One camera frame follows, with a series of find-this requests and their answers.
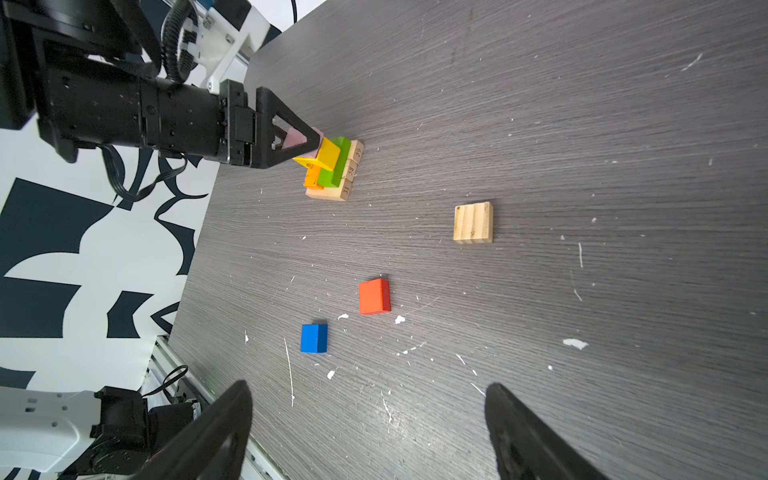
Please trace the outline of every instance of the red block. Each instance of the red block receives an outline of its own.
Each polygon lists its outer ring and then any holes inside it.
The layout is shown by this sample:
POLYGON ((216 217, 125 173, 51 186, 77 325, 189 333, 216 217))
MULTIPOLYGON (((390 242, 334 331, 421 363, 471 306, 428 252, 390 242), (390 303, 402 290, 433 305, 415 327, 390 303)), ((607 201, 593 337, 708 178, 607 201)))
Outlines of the red block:
POLYGON ((389 282, 377 278, 359 285, 360 314, 386 313, 389 308, 389 282))

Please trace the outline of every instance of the stack of blocks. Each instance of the stack of blocks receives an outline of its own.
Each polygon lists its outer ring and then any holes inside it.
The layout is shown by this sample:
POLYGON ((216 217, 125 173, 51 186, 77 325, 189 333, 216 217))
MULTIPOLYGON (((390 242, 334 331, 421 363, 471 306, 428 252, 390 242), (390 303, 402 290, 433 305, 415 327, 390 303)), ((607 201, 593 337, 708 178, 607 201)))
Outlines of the stack of blocks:
MULTIPOLYGON (((352 189, 357 166, 362 159, 362 142, 344 137, 326 138, 320 134, 320 148, 296 157, 294 160, 306 167, 304 187, 306 195, 321 200, 346 202, 352 189)), ((306 141, 296 129, 288 130, 283 148, 306 141)))

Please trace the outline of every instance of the wooden square block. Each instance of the wooden square block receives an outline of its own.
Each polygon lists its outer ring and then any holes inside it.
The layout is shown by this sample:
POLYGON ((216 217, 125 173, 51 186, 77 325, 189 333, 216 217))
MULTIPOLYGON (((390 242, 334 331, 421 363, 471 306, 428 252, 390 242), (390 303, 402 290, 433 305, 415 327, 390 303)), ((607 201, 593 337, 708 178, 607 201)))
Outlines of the wooden square block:
POLYGON ((493 205, 459 205, 453 217, 453 240, 458 243, 493 242, 493 205))
POLYGON ((341 183, 344 166, 346 165, 346 158, 349 155, 349 146, 351 145, 349 140, 344 137, 334 137, 330 140, 341 150, 341 153, 339 153, 339 159, 336 161, 336 166, 333 168, 333 171, 331 172, 323 169, 323 171, 320 172, 320 176, 317 178, 317 184, 325 188, 338 187, 341 183))
POLYGON ((321 168, 333 171, 336 167, 336 161, 339 160, 340 153, 341 150, 334 145, 331 140, 323 138, 323 142, 320 144, 320 149, 317 151, 316 158, 294 157, 294 160, 304 167, 318 165, 321 168))
POLYGON ((352 145, 349 147, 349 158, 351 158, 356 164, 360 164, 362 160, 362 149, 365 145, 360 140, 353 140, 352 145))
POLYGON ((352 181, 348 178, 343 178, 338 187, 323 188, 322 190, 310 190, 307 188, 306 195, 308 197, 317 198, 319 200, 335 200, 337 202, 346 202, 346 200, 349 198, 350 190, 352 190, 352 181))
POLYGON ((306 168, 306 177, 304 177, 304 187, 310 190, 322 190, 323 186, 318 185, 317 181, 322 172, 327 171, 317 165, 310 165, 306 168))
POLYGON ((373 315, 374 313, 386 313, 389 308, 389 282, 383 278, 377 278, 359 285, 360 313, 373 315))
POLYGON ((344 165, 344 171, 341 174, 343 180, 355 181, 355 172, 357 172, 357 164, 351 159, 344 165))

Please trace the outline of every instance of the table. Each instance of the table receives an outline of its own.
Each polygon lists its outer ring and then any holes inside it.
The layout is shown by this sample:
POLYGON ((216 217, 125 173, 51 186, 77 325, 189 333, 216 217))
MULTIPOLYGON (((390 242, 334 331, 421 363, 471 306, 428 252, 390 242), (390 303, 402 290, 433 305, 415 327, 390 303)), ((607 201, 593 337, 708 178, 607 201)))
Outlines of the table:
POLYGON ((612 478, 764 478, 767 14, 329 0, 246 84, 365 142, 349 202, 222 166, 171 346, 248 381, 294 480, 497 478, 494 381, 612 478), (485 200, 494 243, 452 242, 485 200), (378 277, 392 313, 360 316, 378 277), (316 321, 328 354, 301 354, 316 321))

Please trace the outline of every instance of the blue block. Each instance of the blue block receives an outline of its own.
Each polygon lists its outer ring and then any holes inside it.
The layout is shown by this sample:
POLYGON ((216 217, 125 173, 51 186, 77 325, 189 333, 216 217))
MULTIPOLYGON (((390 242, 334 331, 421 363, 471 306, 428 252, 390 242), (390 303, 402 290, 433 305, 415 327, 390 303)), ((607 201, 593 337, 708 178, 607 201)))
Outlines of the blue block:
POLYGON ((301 353, 325 353, 328 351, 327 325, 301 326, 301 353))

